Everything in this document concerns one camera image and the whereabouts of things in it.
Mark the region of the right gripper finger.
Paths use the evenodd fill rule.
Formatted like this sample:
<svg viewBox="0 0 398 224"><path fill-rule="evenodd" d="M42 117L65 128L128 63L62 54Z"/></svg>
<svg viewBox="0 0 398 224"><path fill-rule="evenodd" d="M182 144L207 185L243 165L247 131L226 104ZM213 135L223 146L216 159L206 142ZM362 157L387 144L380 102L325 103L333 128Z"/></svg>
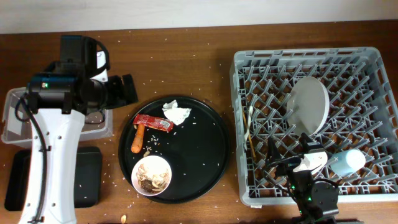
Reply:
<svg viewBox="0 0 398 224"><path fill-rule="evenodd" d="M301 134L300 143L304 152L309 152L311 150L320 148L320 143L313 141L306 133Z"/></svg>
<svg viewBox="0 0 398 224"><path fill-rule="evenodd" d="M266 156L266 163L267 166L274 167L277 165L277 163L281 160L282 157L272 137L268 138L267 146L268 146L268 151Z"/></svg>

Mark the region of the wooden chopstick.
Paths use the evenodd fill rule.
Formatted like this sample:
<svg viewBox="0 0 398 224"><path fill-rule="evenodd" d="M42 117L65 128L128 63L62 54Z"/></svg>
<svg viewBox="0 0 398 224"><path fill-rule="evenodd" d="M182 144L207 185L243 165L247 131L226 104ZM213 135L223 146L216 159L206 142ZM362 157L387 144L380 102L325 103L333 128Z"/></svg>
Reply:
<svg viewBox="0 0 398 224"><path fill-rule="evenodd" d="M245 117L245 114L244 114L244 113L243 113L243 123L244 123L244 126L245 126L245 128L246 128L245 136L246 136L246 135L248 136L247 139L249 140L249 144L250 144L250 148L251 148L251 154L252 154L252 159L253 159L254 161L256 161L256 153L255 153L255 151L254 151L254 146L253 146L253 143L252 143L252 139L251 139L251 135L250 135L248 123L247 123L247 121L246 121L246 117Z"/></svg>

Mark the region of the grey round plate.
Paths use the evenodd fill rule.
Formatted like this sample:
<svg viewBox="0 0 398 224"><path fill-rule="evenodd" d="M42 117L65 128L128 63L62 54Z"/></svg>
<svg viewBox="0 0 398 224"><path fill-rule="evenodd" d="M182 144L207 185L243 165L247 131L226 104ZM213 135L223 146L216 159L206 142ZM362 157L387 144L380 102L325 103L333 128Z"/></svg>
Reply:
<svg viewBox="0 0 398 224"><path fill-rule="evenodd" d="M295 126L293 133L300 136L316 134L326 123L330 100L326 87L314 77L301 78L290 92L287 111L292 110L287 122Z"/></svg>

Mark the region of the red snack wrapper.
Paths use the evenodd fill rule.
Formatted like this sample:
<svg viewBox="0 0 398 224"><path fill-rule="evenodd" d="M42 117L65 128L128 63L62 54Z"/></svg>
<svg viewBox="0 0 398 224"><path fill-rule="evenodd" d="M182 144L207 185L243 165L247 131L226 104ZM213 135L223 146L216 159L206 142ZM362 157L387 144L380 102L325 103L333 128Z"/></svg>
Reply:
<svg viewBox="0 0 398 224"><path fill-rule="evenodd" d="M145 127L152 128L152 129L158 129L161 131L166 131L167 133L169 133L174 127L173 122L171 122L167 119L163 119L163 118L159 118L159 117L155 117L155 116L149 116L146 114L136 115L136 117L134 118L133 124L135 124L135 125L143 124Z"/></svg>

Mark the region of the light blue plastic cup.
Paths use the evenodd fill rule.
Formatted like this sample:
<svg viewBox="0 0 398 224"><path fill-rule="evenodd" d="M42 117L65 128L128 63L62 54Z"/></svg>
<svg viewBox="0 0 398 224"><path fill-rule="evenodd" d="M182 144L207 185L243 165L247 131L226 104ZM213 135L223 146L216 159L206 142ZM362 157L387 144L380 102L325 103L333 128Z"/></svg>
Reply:
<svg viewBox="0 0 398 224"><path fill-rule="evenodd" d="M366 163L364 154L358 149L336 153L332 158L336 159L336 162L330 168L339 176L349 176L364 167Z"/></svg>

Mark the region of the orange carrot piece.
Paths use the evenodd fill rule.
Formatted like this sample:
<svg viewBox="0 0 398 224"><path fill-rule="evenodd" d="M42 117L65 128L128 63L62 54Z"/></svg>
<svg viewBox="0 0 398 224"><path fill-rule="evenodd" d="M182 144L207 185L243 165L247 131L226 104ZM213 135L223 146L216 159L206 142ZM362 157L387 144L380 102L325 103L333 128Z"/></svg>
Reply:
<svg viewBox="0 0 398 224"><path fill-rule="evenodd" d="M137 154L141 151L144 140L144 131L145 126L143 124L138 124L136 135L131 145L131 152Z"/></svg>

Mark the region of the white tissue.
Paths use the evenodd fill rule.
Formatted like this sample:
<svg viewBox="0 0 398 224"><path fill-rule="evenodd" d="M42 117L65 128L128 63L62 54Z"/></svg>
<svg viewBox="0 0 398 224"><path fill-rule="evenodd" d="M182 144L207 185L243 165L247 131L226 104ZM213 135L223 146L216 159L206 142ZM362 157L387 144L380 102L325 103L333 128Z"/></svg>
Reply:
<svg viewBox="0 0 398 224"><path fill-rule="evenodd" d="M179 107L177 100L165 103L162 107L164 116L177 126L182 124L189 117L191 110L191 108Z"/></svg>

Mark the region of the pink bowl with food scraps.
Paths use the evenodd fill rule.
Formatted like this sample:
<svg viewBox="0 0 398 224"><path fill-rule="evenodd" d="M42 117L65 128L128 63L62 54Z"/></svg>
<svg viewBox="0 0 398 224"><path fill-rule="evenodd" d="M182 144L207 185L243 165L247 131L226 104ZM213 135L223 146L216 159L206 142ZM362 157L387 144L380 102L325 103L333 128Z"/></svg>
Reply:
<svg viewBox="0 0 398 224"><path fill-rule="evenodd" d="M160 156L146 156L139 160L131 172L131 183L144 196L154 197L164 192L172 180L169 163Z"/></svg>

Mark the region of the white plastic fork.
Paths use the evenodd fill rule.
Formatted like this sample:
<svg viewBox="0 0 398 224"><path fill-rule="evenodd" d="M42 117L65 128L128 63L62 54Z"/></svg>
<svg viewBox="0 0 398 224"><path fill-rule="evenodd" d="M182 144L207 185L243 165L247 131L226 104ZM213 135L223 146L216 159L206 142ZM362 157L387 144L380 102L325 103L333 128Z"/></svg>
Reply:
<svg viewBox="0 0 398 224"><path fill-rule="evenodd" d="M250 126L251 126L252 114L253 114L253 106L250 106L248 109L247 120L246 120L248 123L249 131L250 131Z"/></svg>

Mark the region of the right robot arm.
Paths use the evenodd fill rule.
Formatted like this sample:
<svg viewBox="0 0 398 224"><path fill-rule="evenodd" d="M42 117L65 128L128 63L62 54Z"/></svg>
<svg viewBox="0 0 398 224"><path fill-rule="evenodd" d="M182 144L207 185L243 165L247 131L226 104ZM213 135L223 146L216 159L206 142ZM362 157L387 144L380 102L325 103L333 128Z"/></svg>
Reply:
<svg viewBox="0 0 398 224"><path fill-rule="evenodd" d="M282 157L273 138L267 141L267 154L262 175L272 186L286 193L298 206L295 223L336 223L339 186L313 175L325 167L328 155L323 145L301 134L303 151Z"/></svg>

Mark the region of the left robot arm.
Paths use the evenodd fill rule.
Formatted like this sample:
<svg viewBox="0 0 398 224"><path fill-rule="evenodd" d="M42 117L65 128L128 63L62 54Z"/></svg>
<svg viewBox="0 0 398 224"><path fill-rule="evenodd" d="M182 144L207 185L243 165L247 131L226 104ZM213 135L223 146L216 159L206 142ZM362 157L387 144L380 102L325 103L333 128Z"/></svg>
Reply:
<svg viewBox="0 0 398 224"><path fill-rule="evenodd" d="M60 58L36 73L17 106L32 126L29 179L20 223L76 223L75 166L86 115L138 101L130 74L101 78L110 69L100 41L63 35Z"/></svg>

